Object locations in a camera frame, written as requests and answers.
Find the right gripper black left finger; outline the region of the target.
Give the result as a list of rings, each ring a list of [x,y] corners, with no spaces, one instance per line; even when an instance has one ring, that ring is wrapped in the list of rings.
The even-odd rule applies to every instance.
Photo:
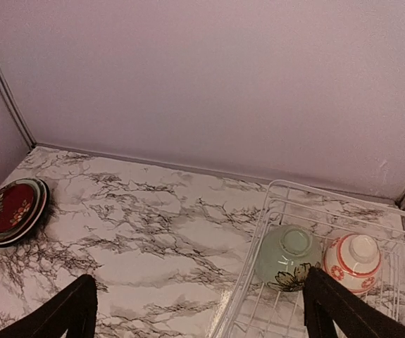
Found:
[[[0,338],[93,337],[97,308],[96,281],[84,274],[37,310],[0,330]]]

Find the pale green flower bowl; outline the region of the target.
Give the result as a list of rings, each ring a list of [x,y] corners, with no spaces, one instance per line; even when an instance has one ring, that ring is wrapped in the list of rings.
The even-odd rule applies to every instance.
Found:
[[[299,292],[310,268],[321,266],[323,251],[319,241],[296,225],[269,231],[261,242],[254,270],[265,286],[278,292]]]

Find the dark red flower plate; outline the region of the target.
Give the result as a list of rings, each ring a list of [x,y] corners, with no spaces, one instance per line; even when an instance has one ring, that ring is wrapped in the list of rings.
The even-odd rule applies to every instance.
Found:
[[[0,190],[0,234],[19,226],[32,213],[36,201],[31,184],[9,184]]]

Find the pale green flower plate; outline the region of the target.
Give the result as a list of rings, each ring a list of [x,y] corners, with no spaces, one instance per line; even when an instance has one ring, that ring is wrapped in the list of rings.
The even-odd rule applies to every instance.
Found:
[[[35,205],[33,207],[33,211],[32,213],[27,217],[26,220],[24,220],[23,222],[21,222],[21,224],[17,227],[15,227],[14,229],[12,229],[11,231],[5,232],[5,233],[1,233],[0,234],[0,242],[8,237],[12,237],[14,234],[16,234],[17,232],[21,231],[21,229],[23,228],[24,225],[27,224],[28,221],[30,221],[34,215],[34,213],[37,211],[37,209],[39,208],[40,203],[40,199],[42,197],[42,192],[41,192],[41,188],[39,186],[39,183],[36,180],[33,179],[20,179],[20,180],[15,180],[12,181],[9,184],[20,184],[20,183],[27,183],[27,184],[31,184],[33,186],[33,188],[35,189],[35,193],[36,193],[36,201],[35,201]]]

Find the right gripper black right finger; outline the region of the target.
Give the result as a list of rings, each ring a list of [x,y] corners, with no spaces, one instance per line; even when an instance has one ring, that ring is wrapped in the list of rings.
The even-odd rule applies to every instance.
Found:
[[[372,308],[320,268],[311,267],[303,288],[309,337],[405,337],[405,326]]]

